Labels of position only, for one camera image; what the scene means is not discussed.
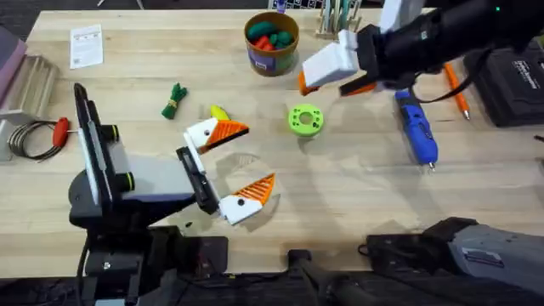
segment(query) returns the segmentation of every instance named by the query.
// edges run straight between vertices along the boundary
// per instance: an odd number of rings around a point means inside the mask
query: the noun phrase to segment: red handle
[[[70,122],[66,117],[61,117],[54,125],[53,146],[63,147],[65,145],[68,139],[68,128],[70,128]]]

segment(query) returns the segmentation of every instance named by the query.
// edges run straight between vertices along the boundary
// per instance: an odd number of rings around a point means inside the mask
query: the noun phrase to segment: green rope
[[[170,95],[170,100],[168,101],[167,106],[162,110],[162,115],[172,120],[176,116],[176,111],[178,110],[178,104],[184,96],[187,95],[187,88],[182,88],[179,83],[176,83],[172,88],[172,94]]]

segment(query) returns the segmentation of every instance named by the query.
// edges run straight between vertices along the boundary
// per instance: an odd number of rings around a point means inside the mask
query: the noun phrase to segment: cup of colored blocks
[[[246,23],[244,37],[249,61],[258,74],[275,77],[294,65],[298,25],[288,15],[257,14]]]

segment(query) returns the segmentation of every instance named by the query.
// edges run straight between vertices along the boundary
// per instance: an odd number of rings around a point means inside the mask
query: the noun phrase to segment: white paper
[[[91,25],[70,31],[70,69],[104,62],[102,26]]]

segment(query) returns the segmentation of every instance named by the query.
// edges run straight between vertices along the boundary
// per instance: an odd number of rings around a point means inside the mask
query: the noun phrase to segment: blue glue gun
[[[431,170],[434,170],[434,165],[439,159],[439,147],[434,141],[431,126],[428,124],[423,108],[408,91],[399,91],[394,97],[399,105],[405,133],[410,140],[417,162],[420,165],[429,165]]]

